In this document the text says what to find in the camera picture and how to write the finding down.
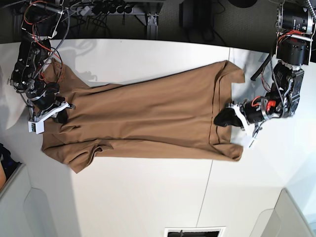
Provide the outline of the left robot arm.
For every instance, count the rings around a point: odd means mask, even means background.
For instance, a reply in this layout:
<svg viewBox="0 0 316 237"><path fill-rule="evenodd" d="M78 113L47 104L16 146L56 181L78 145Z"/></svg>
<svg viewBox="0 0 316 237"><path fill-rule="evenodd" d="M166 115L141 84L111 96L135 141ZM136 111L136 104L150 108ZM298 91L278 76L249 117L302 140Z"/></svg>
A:
<svg viewBox="0 0 316 237"><path fill-rule="evenodd" d="M316 32L315 1L285 0L278 4L276 42L268 57L250 78L263 77L271 68L272 84L261 80L264 96L251 101L230 103L215 117L216 126L240 127L252 139L264 122L292 117L298 107L304 77L303 65L308 65Z"/></svg>

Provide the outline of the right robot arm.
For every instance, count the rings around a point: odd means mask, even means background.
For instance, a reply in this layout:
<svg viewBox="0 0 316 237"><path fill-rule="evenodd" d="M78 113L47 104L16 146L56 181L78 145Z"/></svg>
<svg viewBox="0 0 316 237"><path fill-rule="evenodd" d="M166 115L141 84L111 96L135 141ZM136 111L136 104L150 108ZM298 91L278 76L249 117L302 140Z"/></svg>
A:
<svg viewBox="0 0 316 237"><path fill-rule="evenodd" d="M23 13L18 59L9 82L30 109L32 121L48 112L53 112L56 123L68 120L66 111L57 111L65 102L58 96L58 82L49 82L43 73L45 66L60 57L58 47L51 47L50 40L57 34L64 14L70 14L67 0L31 0Z"/></svg>

